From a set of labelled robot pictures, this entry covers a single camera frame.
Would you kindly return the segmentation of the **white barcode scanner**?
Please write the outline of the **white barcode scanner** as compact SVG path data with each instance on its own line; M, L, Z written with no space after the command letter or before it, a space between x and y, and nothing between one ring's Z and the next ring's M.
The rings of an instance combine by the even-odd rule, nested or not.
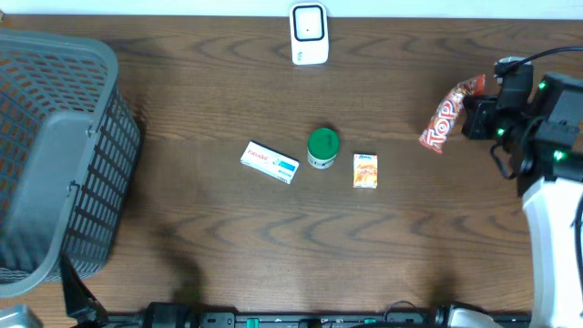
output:
M290 8L291 60L296 66L320 65L329 57L327 9L321 3Z

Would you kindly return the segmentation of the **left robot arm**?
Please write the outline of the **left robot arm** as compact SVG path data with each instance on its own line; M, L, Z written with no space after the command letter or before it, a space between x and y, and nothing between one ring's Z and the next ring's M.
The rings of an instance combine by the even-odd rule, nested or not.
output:
M1 327L46 327L44 319L71 323L73 327L105 327L108 314L93 293L81 281L66 255L61 255L62 296L42 296L39 301L9 306L1 302Z

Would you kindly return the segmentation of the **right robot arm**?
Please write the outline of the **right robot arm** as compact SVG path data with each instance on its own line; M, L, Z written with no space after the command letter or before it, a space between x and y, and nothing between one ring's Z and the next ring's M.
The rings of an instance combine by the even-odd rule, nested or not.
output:
M517 183L533 257L533 327L582 324L582 82L559 73L533 82L525 58L495 64L495 95L467 96L462 133L509 154L496 165Z

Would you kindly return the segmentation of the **grey plastic basket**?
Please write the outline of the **grey plastic basket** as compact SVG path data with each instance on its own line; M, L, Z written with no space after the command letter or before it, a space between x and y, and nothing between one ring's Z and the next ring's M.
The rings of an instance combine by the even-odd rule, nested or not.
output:
M1 32L1 294L99 272L142 138L113 50L93 39Z

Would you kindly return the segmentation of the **small orange box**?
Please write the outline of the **small orange box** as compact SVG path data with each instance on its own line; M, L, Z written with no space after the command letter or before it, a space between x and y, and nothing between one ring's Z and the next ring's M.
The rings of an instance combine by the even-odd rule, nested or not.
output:
M376 189L378 157L375 154L353 155L353 186L356 189Z

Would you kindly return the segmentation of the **orange Top chocolate bar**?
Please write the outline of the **orange Top chocolate bar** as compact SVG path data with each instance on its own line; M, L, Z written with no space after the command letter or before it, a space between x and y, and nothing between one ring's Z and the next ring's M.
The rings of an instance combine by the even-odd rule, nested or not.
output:
M420 135L420 144L441 154L450 132L464 109L464 98L466 96L479 96L485 91L485 88L485 75L471 77L453 87L440 102L429 124Z

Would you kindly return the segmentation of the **green lid jar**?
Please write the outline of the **green lid jar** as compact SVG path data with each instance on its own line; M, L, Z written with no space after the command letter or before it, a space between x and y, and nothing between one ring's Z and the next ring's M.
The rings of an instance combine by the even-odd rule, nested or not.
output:
M317 128L309 136L307 159L316 169L328 169L340 148L338 134L330 128Z

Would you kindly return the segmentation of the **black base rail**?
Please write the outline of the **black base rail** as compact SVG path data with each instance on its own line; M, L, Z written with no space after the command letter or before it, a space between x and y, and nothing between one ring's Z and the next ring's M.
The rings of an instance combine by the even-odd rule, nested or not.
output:
M137 312L100 310L102 327L189 328L343 328L343 327L449 327L454 313L471 310L469 304L450 302L434 308L410 302L393 303L378 313L240 313L219 308L197 309L186 304L153 302Z

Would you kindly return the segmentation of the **white Panadol box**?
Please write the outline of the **white Panadol box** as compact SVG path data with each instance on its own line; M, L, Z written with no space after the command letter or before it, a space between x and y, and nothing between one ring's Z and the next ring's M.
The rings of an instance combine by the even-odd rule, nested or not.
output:
M300 167L300 162L259 143L250 141L243 151L240 163L290 184Z

